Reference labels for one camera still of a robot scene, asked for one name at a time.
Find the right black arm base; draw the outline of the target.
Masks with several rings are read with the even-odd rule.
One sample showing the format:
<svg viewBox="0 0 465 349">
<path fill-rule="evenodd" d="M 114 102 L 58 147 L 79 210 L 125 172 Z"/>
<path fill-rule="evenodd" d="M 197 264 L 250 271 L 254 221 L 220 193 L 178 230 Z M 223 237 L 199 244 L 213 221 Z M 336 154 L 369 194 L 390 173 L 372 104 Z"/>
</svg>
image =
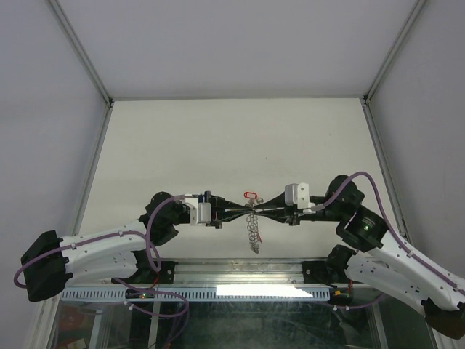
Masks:
<svg viewBox="0 0 465 349">
<path fill-rule="evenodd" d="M 330 287 L 349 285 L 345 273 L 346 262 L 328 262 L 326 260 L 306 260 L 301 262 L 305 284 L 324 284 Z"/>
</svg>

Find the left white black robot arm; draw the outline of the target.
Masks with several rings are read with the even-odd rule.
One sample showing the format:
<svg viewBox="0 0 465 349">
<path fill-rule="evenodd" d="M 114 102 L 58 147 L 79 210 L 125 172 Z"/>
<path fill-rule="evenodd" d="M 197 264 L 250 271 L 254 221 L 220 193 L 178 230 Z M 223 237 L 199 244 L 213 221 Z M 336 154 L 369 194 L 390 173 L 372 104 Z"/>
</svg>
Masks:
<svg viewBox="0 0 465 349">
<path fill-rule="evenodd" d="M 26 290 L 31 302 L 48 300 L 83 282 L 113 279 L 143 284 L 162 271 L 157 248 L 177 236 L 178 225 L 220 229 L 250 211 L 209 192 L 181 196 L 159 192 L 144 214 L 121 227 L 88 236 L 42 233 L 20 258 L 14 284 Z"/>
</svg>

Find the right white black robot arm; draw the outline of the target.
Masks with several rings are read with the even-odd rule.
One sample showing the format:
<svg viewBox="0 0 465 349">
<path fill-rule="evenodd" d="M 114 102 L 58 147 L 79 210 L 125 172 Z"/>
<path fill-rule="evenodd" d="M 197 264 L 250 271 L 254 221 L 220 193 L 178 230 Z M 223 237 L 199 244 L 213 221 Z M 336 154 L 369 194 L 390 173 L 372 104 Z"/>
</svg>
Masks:
<svg viewBox="0 0 465 349">
<path fill-rule="evenodd" d="M 272 220 L 298 225 L 302 221 L 336 222 L 335 246 L 325 263 L 332 281 L 345 277 L 372 286 L 422 315 L 430 327 L 446 337 L 464 337 L 464 279 L 444 269 L 406 241 L 389 222 L 382 206 L 373 212 L 363 206 L 365 195 L 353 180 L 367 172 L 341 174 L 324 196 L 312 196 L 306 183 L 285 187 L 278 197 L 256 206 Z"/>
</svg>

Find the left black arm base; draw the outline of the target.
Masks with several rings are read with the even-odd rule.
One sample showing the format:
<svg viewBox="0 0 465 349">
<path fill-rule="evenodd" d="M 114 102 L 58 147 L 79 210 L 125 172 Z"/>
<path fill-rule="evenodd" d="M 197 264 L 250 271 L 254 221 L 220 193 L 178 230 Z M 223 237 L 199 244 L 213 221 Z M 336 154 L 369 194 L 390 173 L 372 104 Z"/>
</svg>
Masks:
<svg viewBox="0 0 465 349">
<path fill-rule="evenodd" d="M 119 277 L 122 281 L 132 285 L 169 285 L 174 283 L 177 262 L 162 260 L 161 269 L 154 271 L 148 263 L 137 263 L 136 271 L 127 278 Z"/>
</svg>

